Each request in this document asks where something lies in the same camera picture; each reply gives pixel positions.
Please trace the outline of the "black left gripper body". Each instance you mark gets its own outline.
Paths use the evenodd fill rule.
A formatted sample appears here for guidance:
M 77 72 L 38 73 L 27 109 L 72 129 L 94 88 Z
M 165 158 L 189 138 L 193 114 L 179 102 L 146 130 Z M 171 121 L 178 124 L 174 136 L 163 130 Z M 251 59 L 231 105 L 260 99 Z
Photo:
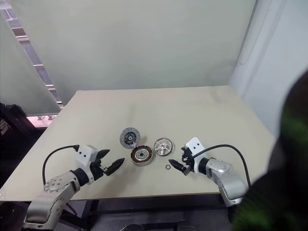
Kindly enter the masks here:
M 102 163 L 101 159 L 96 159 L 95 161 L 91 162 L 91 164 L 90 164 L 90 171 L 93 175 L 94 181 L 98 180 L 99 178 L 101 178 L 104 175 L 107 176 L 107 174 L 101 168 L 101 163 Z

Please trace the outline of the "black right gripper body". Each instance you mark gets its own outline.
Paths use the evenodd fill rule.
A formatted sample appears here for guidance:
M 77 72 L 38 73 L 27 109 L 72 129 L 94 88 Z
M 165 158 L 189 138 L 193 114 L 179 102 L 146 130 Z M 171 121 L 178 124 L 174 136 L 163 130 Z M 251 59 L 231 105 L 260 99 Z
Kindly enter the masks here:
M 184 175 L 188 175 L 190 172 L 194 172 L 194 159 L 191 155 L 183 154 L 182 162 L 185 164 Z

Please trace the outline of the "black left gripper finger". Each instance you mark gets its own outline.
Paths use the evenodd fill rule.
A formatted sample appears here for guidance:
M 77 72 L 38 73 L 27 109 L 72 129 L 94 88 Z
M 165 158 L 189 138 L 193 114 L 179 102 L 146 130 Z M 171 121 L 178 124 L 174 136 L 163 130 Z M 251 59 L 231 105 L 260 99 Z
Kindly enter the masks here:
M 103 150 L 98 151 L 96 159 L 98 160 L 103 159 L 109 152 L 110 152 L 109 149 L 103 149 Z
M 124 158 L 120 158 L 114 161 L 109 167 L 105 169 L 105 174 L 107 176 L 112 175 L 115 171 L 117 171 L 122 166 L 124 161 L 125 161 Z

